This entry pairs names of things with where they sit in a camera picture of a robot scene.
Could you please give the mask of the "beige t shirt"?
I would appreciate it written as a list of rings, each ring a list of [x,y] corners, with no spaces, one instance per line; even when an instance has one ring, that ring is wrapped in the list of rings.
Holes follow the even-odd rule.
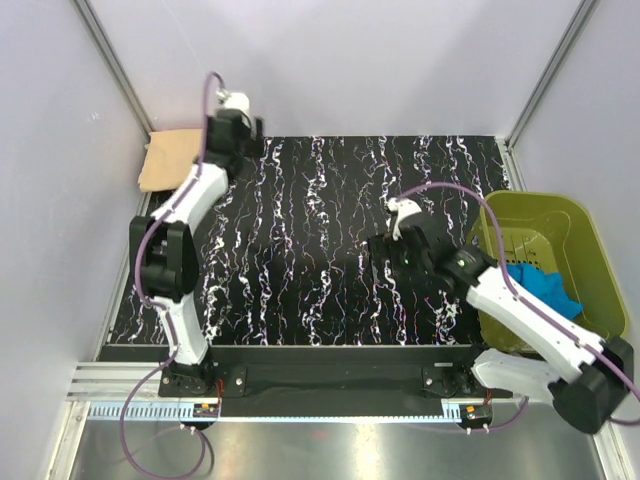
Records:
[[[187,178],[201,147],[201,129],[175,129],[150,134],[138,177],[141,192],[177,189]]]

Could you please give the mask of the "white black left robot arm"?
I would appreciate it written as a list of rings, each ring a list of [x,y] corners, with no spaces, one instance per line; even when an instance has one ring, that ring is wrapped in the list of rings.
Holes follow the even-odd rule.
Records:
[[[169,342],[169,363],[186,366],[181,384],[196,396],[215,386],[203,362],[208,344],[197,317],[194,290],[200,275],[193,233],[229,191],[244,164],[264,150],[264,120],[239,109],[208,116],[201,150],[184,182],[147,216],[129,225],[130,269],[141,302],[157,312]]]

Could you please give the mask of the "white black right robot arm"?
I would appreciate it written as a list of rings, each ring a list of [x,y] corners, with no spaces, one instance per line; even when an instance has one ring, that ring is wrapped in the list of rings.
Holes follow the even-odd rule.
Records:
[[[368,239],[374,275],[415,286],[427,278],[506,326],[538,354],[523,358],[489,348],[454,371],[466,396],[484,389],[510,391],[551,405],[576,430],[598,433],[631,393],[634,349],[624,339],[605,340],[535,298],[497,261],[475,245],[457,247],[427,231],[413,215],[409,223]]]

